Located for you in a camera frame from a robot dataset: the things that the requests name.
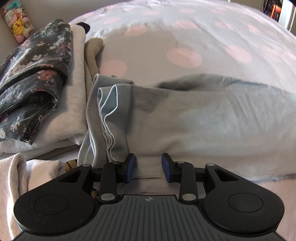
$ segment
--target white fabric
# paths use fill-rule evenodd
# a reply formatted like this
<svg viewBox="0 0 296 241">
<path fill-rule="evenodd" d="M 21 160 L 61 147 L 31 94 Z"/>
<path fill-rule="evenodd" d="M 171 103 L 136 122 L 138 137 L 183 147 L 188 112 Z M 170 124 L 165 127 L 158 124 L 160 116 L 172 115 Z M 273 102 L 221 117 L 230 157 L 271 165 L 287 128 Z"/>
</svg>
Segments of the white fabric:
<svg viewBox="0 0 296 241">
<path fill-rule="evenodd" d="M 44 119 L 33 145 L 17 140 L 1 141 L 0 153 L 4 153 L 2 158 L 20 152 L 24 154 L 25 160 L 29 160 L 55 148 L 82 143 L 87 131 L 83 65 L 85 30 L 78 25 L 71 25 L 71 30 L 73 33 L 71 74 L 62 88 L 57 109 Z"/>
<path fill-rule="evenodd" d="M 0 160 L 0 240 L 10 241 L 20 234 L 13 215 L 19 196 L 65 173 L 60 161 L 31 160 L 21 154 Z"/>
</svg>

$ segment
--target mattress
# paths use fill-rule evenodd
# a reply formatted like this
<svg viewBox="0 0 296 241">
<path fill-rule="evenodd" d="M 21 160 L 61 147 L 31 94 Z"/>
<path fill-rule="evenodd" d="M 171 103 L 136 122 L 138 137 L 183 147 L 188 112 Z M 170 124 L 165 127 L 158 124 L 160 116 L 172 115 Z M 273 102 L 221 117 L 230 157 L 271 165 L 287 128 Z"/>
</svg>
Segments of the mattress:
<svg viewBox="0 0 296 241">
<path fill-rule="evenodd" d="M 190 74 L 219 74 L 296 94 L 296 39 L 255 9 L 225 1 L 135 0 L 95 10 L 71 23 L 81 21 L 91 26 L 87 40 L 104 40 L 97 58 L 101 74 L 126 78 L 136 85 Z M 268 180 L 259 184 L 284 201 L 286 212 L 278 233 L 296 240 L 296 180 L 284 179 L 295 168 L 295 148 L 286 141 L 260 148 L 279 150 L 268 157 L 274 158 L 275 165 L 260 163 L 266 166 Z M 253 168 L 246 167 L 246 172 Z M 274 175 L 279 168 L 282 175 Z M 134 193 L 145 193 L 153 182 L 142 184 Z"/>
</svg>

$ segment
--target clothing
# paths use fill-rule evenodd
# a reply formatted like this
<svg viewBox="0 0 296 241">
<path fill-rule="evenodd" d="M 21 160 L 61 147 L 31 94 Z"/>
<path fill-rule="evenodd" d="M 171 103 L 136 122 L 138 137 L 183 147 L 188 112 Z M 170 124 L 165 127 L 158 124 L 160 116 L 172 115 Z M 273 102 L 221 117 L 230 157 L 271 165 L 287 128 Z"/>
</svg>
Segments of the clothing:
<svg viewBox="0 0 296 241">
<path fill-rule="evenodd" d="M 98 67 L 96 65 L 96 56 L 100 52 L 103 46 L 103 40 L 94 38 L 86 42 L 84 48 L 84 73 L 85 73 L 85 89 L 86 99 L 88 99 L 89 93 L 92 88 L 92 83 L 95 75 L 98 73 Z"/>
<path fill-rule="evenodd" d="M 0 66 L 0 138 L 32 145 L 57 108 L 72 58 L 70 26 L 57 19 L 16 48 Z"/>
<path fill-rule="evenodd" d="M 59 161 L 31 160 L 21 154 L 0 160 L 0 240 L 9 241 L 21 233 L 13 207 L 19 196 L 65 173 Z"/>
<path fill-rule="evenodd" d="M 78 164 L 102 167 L 131 152 L 134 178 L 164 178 L 161 155 L 167 152 L 174 161 L 213 162 L 250 180 L 296 172 L 294 94 L 206 74 L 155 88 L 123 81 L 96 76 Z"/>
<path fill-rule="evenodd" d="M 87 131 L 83 69 L 85 31 L 78 25 L 70 27 L 73 35 L 72 63 L 69 78 L 61 90 L 57 109 L 44 119 L 32 145 L 17 140 L 1 141 L 0 153 L 4 152 L 2 158 L 21 152 L 26 160 L 30 160 L 56 148 L 81 145 Z M 42 159 L 59 153 L 49 153 Z"/>
</svg>

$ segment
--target floral jeans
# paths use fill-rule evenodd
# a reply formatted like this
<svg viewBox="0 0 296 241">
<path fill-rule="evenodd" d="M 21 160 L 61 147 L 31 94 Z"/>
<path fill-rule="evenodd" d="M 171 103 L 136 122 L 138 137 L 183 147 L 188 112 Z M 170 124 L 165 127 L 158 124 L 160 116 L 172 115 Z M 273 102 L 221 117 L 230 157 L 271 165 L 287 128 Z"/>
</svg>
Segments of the floral jeans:
<svg viewBox="0 0 296 241">
<path fill-rule="evenodd" d="M 0 140 L 32 144 L 59 103 L 72 58 L 72 32 L 61 19 L 40 29 L 0 66 Z"/>
</svg>

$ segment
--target gray gripper base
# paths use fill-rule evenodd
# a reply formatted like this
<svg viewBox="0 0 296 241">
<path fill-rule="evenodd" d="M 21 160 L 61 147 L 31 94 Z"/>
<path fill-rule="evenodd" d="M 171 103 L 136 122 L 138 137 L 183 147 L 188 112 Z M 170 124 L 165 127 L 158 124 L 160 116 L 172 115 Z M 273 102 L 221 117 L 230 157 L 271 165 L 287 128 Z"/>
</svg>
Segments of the gray gripper base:
<svg viewBox="0 0 296 241">
<path fill-rule="evenodd" d="M 16 241 L 283 241 L 276 233 L 237 237 L 212 227 L 193 205 L 175 196 L 133 196 L 100 207 L 84 227 L 56 237 L 23 232 Z"/>
</svg>

